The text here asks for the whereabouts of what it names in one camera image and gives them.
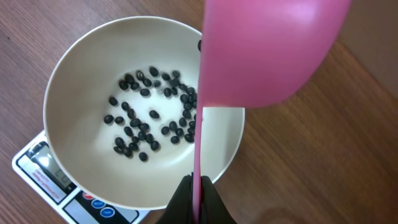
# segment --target pile of black beans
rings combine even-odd
[[[177,122],[171,121],[168,126],[164,126],[161,129],[161,133],[166,136],[170,131],[173,132],[175,135],[170,138],[170,141],[173,144],[178,144],[180,142],[180,138],[182,137],[186,140],[186,142],[194,142],[196,114],[192,116],[192,110],[197,107],[197,93],[195,89],[193,87],[186,86],[180,81],[181,74],[178,70],[173,70],[171,73],[172,76],[170,76],[168,73],[163,73],[160,75],[158,69],[151,66],[149,67],[149,73],[154,78],[161,77],[164,81],[166,81],[167,86],[162,87],[162,82],[160,80],[150,80],[142,71],[137,70],[136,78],[134,78],[130,73],[127,73],[123,79],[119,80],[118,84],[120,89],[128,91],[128,88],[130,88],[133,91],[139,91],[143,97],[150,97],[149,88],[153,86],[158,88],[159,93],[164,94],[166,98],[178,96],[178,90],[180,90],[180,101],[182,102],[184,108],[182,117],[178,121],[180,127],[178,126]],[[112,106],[119,106],[118,100],[113,96],[109,97],[109,104]],[[127,113],[127,117],[130,119],[130,122],[128,123],[129,126],[124,127],[124,133],[131,138],[131,142],[127,145],[123,138],[117,137],[114,140],[114,144],[116,146],[113,147],[113,150],[118,154],[124,154],[126,157],[133,157],[133,152],[139,152],[138,143],[140,141],[146,141],[148,144],[150,144],[150,148],[153,151],[158,151],[160,149],[160,144],[150,133],[149,125],[137,118],[134,109],[129,105],[129,103],[122,102],[120,107]],[[150,110],[149,116],[152,119],[160,119],[160,115],[155,110]],[[110,114],[104,117],[104,122],[106,124],[115,122],[121,126],[124,126],[127,123],[123,117],[118,116],[114,118]],[[182,128],[187,127],[187,125],[189,126],[187,129],[188,133],[185,134]],[[134,134],[133,129],[138,131],[137,135]],[[148,155],[144,152],[140,152],[138,157],[143,162],[148,160]]]

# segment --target white scale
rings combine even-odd
[[[12,158],[12,168],[68,223],[137,224],[149,213],[112,206],[80,190],[55,162],[44,131]]]

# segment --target pink plastic object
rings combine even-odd
[[[319,66],[350,0],[207,0],[197,121],[203,106],[262,107],[295,93]],[[200,212],[197,122],[194,221]]]

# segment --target wooden table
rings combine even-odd
[[[201,30],[203,0],[0,2],[0,223],[64,223],[11,159],[43,130],[44,90],[66,49],[136,15]],[[295,96],[247,110],[241,146],[216,188],[238,223],[398,223],[397,111],[397,99],[337,41]]]

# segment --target white bowl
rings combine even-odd
[[[196,88],[200,39],[199,31],[177,21],[128,17],[93,29],[67,50],[47,86],[44,126],[55,159],[77,186],[124,208],[153,210],[168,204],[182,177],[193,171],[194,145],[184,138],[173,145],[171,135],[160,133],[171,120],[178,121],[182,104],[179,97],[167,99],[155,88],[150,88],[150,98],[130,88],[122,91],[118,80],[126,72],[136,77],[137,69],[154,79],[149,74],[153,65],[162,72],[180,70],[182,82]],[[119,105],[108,103],[111,95],[119,104],[128,102],[160,142],[156,152],[146,142],[139,144],[140,151],[149,156],[147,162],[141,162],[136,152],[129,159],[113,151],[115,137],[131,140],[123,131],[130,119]],[[159,112],[159,121],[149,117],[150,109]],[[107,125],[103,122],[106,114],[122,116],[127,122]],[[205,108],[203,117],[201,174],[214,182],[238,150],[244,109]]]

